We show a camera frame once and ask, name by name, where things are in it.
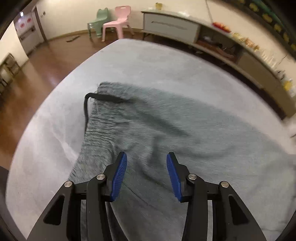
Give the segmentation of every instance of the bed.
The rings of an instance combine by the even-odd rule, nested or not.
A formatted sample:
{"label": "bed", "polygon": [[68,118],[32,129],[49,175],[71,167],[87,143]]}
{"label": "bed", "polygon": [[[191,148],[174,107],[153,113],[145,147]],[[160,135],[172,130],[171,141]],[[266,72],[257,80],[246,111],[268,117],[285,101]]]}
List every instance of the bed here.
{"label": "bed", "polygon": [[104,81],[153,87],[200,100],[237,116],[286,153],[295,154],[295,147],[273,110],[229,73],[170,47],[121,39],[84,61],[51,92],[17,146],[7,182],[6,204],[26,238],[69,177],[83,142],[84,96]]}

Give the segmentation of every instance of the blue gripper pad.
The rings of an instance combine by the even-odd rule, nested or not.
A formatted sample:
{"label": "blue gripper pad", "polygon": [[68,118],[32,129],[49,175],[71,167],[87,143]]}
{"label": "blue gripper pad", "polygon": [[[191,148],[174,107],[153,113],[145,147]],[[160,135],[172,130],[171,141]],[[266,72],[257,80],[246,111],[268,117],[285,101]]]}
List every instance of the blue gripper pad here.
{"label": "blue gripper pad", "polygon": [[127,159],[126,154],[124,153],[119,161],[117,170],[114,174],[114,178],[112,181],[112,192],[110,195],[111,201],[114,201],[119,195],[119,191],[120,191],[121,184],[122,184],[122,181],[124,178],[124,174],[126,172],[127,164],[128,164],[128,159]]}
{"label": "blue gripper pad", "polygon": [[175,193],[175,197],[181,201],[182,199],[182,193],[181,193],[181,181],[178,177],[176,168],[173,164],[173,160],[170,156],[170,154],[167,155],[167,169],[168,174],[170,175],[170,181],[172,183],[173,191]]}

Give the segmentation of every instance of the pink plastic chair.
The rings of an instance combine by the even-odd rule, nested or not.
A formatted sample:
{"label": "pink plastic chair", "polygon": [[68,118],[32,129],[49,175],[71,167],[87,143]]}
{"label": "pink plastic chair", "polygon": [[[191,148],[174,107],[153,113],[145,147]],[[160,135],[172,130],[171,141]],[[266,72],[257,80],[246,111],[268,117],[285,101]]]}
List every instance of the pink plastic chair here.
{"label": "pink plastic chair", "polygon": [[115,14],[117,16],[116,21],[108,22],[103,24],[103,36],[102,42],[105,41],[106,28],[116,28],[118,39],[123,39],[123,31],[122,27],[127,25],[131,34],[134,35],[133,30],[130,27],[130,23],[128,21],[128,16],[131,14],[130,6],[119,6],[115,8]]}

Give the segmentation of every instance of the wooden floor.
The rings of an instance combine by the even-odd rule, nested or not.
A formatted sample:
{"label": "wooden floor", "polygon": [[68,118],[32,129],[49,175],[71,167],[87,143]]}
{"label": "wooden floor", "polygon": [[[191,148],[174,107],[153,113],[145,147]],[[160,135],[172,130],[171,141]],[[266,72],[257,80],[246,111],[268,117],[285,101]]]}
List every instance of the wooden floor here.
{"label": "wooden floor", "polygon": [[[124,33],[125,38],[141,39],[142,34]],[[30,119],[49,93],[79,64],[100,49],[114,42],[116,33],[107,32],[101,42],[95,33],[91,40],[82,34],[42,44],[29,56],[29,61],[3,93],[0,102],[0,166],[9,169],[17,144]]]}

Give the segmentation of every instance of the drawer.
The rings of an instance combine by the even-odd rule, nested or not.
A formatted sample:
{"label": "drawer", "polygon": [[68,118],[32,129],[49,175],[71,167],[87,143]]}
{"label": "drawer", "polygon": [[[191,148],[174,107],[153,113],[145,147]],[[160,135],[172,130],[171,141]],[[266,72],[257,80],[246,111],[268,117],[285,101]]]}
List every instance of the drawer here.
{"label": "drawer", "polygon": [[193,43],[199,24],[160,14],[144,14],[144,30]]}

